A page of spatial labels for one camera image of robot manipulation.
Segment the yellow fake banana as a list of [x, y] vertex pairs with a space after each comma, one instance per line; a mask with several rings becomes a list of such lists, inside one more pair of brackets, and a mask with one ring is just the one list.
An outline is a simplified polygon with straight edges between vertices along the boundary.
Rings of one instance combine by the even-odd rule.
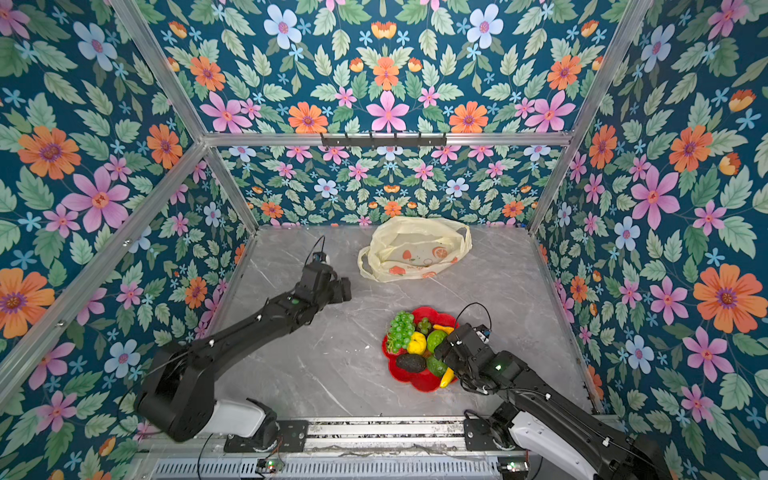
[[[435, 325], [434, 329], [443, 331], [446, 334], [450, 334], [455, 330], [454, 327], [448, 327], [448, 326], [442, 326], [442, 325]], [[453, 380], [454, 380], [454, 371], [450, 368], [447, 368], [445, 373], [442, 375], [439, 387], [446, 388], [450, 383], [453, 382]]]

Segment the light green fake custard apple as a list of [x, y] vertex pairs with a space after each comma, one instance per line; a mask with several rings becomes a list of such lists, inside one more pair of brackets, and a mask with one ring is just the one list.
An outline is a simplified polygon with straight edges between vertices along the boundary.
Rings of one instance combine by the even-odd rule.
[[427, 336], [427, 350], [434, 353], [436, 348], [447, 338], [448, 333], [443, 330], [434, 329]]

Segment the yellow fake lemon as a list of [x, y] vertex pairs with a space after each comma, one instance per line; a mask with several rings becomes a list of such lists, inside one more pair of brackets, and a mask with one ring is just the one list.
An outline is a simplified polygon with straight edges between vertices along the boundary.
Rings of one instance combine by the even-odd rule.
[[408, 354], [423, 355], [427, 351], [427, 338], [420, 332], [414, 332], [406, 347]]

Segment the red flower-shaped plate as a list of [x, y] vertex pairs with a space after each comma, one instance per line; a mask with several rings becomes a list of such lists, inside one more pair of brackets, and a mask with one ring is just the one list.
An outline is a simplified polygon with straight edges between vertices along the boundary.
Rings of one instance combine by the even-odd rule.
[[[449, 314], [445, 314], [445, 313], [440, 313], [440, 312], [438, 312], [437, 310], [435, 310], [435, 309], [433, 309], [431, 307], [422, 306], [422, 307], [416, 308], [415, 310], [405, 311], [405, 312], [409, 312], [409, 313], [412, 313], [414, 315], [415, 332], [418, 332], [417, 331], [417, 324], [423, 318], [428, 318], [429, 319], [429, 321], [431, 322], [432, 327], [433, 327], [432, 330], [434, 330], [434, 326], [435, 325], [454, 327], [455, 330], [458, 328], [458, 322], [457, 322], [457, 320], [453, 316], [451, 316]], [[387, 340], [387, 333], [384, 336], [384, 339], [382, 340], [382, 351], [383, 351], [385, 357], [388, 359], [389, 373], [390, 373], [390, 375], [395, 380], [403, 382], [403, 383], [409, 383], [416, 390], [421, 391], [421, 392], [429, 393], [429, 392], [436, 391], [438, 389], [444, 389], [444, 388], [440, 388], [439, 387], [441, 378], [437, 378], [437, 377], [433, 376], [427, 369], [424, 370], [423, 372], [419, 373], [419, 374], [410, 374], [410, 373], [406, 373], [405, 371], [397, 368], [395, 366], [395, 359], [399, 355], [406, 354], [407, 350], [401, 350], [397, 354], [390, 354], [386, 350], [386, 340]], [[431, 352], [429, 352], [427, 350], [421, 356], [423, 356], [425, 359], [429, 358], [430, 356], [435, 356], [437, 358], [436, 350], [435, 350], [434, 353], [431, 353]], [[456, 379], [455, 373], [454, 373], [454, 380], [453, 380], [452, 383], [454, 383], [456, 381], [457, 381], [457, 379]]]

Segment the dark fake avocado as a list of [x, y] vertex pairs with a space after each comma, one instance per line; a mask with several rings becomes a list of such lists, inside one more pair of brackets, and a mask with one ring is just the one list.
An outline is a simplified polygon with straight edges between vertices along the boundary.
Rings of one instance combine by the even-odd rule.
[[427, 361], [421, 355], [406, 353], [395, 359], [395, 366], [406, 373], [419, 374], [427, 369]]

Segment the green fake grapes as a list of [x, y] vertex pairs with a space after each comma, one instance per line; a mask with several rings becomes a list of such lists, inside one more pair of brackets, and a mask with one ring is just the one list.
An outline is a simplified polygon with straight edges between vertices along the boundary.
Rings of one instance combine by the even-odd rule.
[[387, 332], [386, 350], [390, 354], [397, 354], [406, 350], [415, 332], [414, 315], [401, 311], [390, 322]]

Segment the cream plastic bag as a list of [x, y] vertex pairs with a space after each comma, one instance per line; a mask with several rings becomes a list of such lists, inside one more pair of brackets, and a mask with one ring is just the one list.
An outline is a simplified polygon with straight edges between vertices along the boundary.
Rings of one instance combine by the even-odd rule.
[[390, 283], [438, 275], [472, 249], [468, 226], [444, 218], [395, 217], [380, 225], [357, 257], [360, 275]]

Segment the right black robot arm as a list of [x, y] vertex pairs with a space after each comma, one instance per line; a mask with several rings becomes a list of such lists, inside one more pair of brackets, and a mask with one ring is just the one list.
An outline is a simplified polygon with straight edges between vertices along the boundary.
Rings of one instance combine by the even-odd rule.
[[575, 479], [670, 479], [663, 449], [582, 410], [509, 351], [495, 352], [483, 325], [462, 325], [435, 349], [462, 387], [504, 402], [488, 419], [498, 445], [516, 446]]

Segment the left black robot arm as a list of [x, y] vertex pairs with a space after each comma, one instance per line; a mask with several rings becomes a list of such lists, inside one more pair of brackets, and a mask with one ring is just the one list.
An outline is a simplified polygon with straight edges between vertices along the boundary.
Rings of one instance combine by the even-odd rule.
[[155, 355], [134, 409], [175, 442], [199, 434], [274, 441], [268, 424], [276, 417], [263, 403], [218, 399], [216, 382], [230, 368], [265, 345], [309, 325], [329, 304], [352, 299], [351, 281], [323, 259], [303, 266], [293, 289], [266, 300], [252, 315], [189, 344], [168, 343]]

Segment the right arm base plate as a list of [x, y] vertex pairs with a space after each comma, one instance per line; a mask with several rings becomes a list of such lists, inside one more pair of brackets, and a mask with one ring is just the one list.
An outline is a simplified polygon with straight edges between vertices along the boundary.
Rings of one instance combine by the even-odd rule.
[[519, 449], [513, 438], [513, 420], [520, 410], [511, 403], [502, 403], [491, 415], [484, 416], [470, 409], [464, 411], [464, 440], [469, 451], [509, 451]]

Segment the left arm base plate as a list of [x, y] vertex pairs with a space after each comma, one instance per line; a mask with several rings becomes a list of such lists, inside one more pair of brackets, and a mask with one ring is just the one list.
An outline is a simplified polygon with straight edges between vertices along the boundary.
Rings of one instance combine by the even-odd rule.
[[250, 437], [230, 436], [224, 444], [226, 453], [298, 453], [308, 439], [306, 420], [267, 420]]

